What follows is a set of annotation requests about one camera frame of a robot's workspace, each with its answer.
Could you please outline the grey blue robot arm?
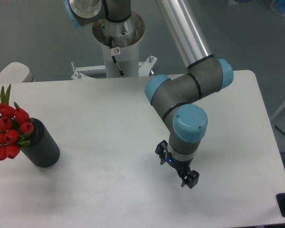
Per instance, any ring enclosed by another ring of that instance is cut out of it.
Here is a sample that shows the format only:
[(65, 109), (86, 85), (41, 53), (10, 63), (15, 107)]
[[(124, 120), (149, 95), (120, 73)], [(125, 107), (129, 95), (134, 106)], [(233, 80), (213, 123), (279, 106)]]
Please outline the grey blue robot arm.
[[(172, 33), (187, 73), (170, 79), (152, 77), (144, 92), (170, 132), (159, 143), (156, 154), (161, 163), (173, 167), (184, 186), (194, 187), (199, 173), (190, 169), (208, 125), (205, 111), (195, 102), (229, 86), (234, 73), (224, 59), (216, 59), (186, 0), (159, 0), (157, 5)], [(132, 10), (129, 0), (66, 0), (64, 6), (75, 26), (92, 25), (95, 39), (103, 50), (108, 78), (139, 76), (138, 43), (145, 24)]]

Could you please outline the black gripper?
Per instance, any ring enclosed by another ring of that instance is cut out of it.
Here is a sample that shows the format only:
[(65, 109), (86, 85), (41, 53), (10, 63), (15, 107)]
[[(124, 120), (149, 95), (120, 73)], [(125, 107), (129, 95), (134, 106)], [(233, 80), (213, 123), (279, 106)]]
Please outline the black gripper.
[(176, 170), (178, 176), (182, 179), (181, 186), (187, 186), (192, 189), (198, 183), (200, 177), (197, 171), (190, 169), (190, 164), (194, 158), (194, 153), (180, 154), (173, 149), (167, 149), (167, 147), (168, 143), (163, 140), (155, 149), (155, 153), (160, 158), (160, 165), (167, 162)]

